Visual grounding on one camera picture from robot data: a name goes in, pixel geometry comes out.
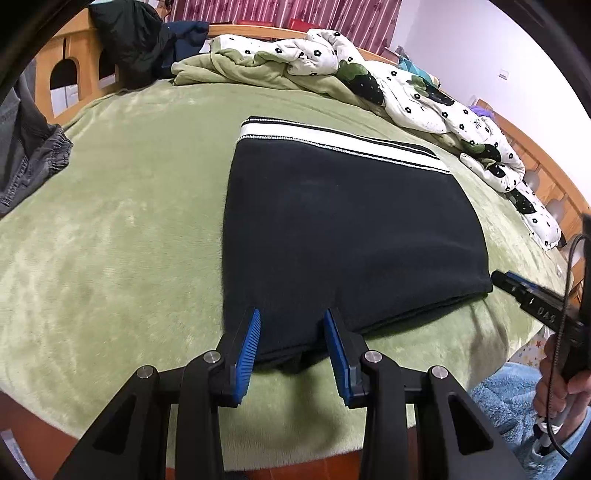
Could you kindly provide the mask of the person right hand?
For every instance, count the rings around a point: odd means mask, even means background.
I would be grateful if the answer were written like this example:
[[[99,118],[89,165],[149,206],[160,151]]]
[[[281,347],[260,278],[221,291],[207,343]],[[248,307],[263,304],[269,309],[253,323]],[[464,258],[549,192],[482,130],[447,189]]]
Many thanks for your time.
[[[573,405],[561,429],[561,434],[564,430],[571,434],[585,420],[590,405],[590,372],[580,372],[565,381],[559,375],[558,368],[552,370],[556,337],[556,334],[552,334],[544,346],[545,357],[540,362],[541,379],[535,389],[533,407],[538,415],[549,413],[554,419],[567,407],[567,399],[573,397]]]

